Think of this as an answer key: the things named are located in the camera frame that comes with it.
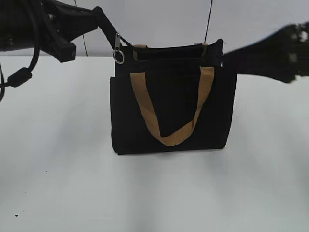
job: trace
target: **metal ring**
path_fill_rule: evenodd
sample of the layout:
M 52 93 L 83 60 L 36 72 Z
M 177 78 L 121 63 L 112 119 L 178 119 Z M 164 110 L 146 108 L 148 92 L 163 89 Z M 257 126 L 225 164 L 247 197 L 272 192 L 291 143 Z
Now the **metal ring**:
M 118 61 L 118 60 L 116 59 L 117 52 L 119 52 L 120 55 L 122 56 L 122 61 Z M 117 64 L 123 64 L 123 63 L 125 62 L 125 55 L 124 55 L 124 53 L 123 53 L 122 51 L 120 51 L 120 50 L 114 51 L 114 60 L 115 60 L 115 62 L 116 62 Z

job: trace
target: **bag handle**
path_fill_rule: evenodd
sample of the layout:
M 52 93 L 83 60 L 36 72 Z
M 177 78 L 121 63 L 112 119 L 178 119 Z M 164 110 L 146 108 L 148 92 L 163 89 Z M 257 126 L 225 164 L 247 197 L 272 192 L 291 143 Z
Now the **bag handle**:
M 114 49 L 115 41 L 116 41 L 116 34 L 117 34 L 115 27 L 110 22 L 110 20 L 106 17 L 102 8 L 97 6 L 96 8 L 92 10 L 92 12 L 97 19 L 98 26 L 103 31 L 111 47 Z
M 147 85 L 146 73 L 131 73 L 133 91 L 150 134 L 165 146 L 176 146 L 189 138 L 195 128 L 202 107 L 211 91 L 215 70 L 214 67 L 200 67 L 201 77 L 198 86 L 197 109 L 193 120 L 168 137 L 161 137 L 158 118 L 151 102 Z

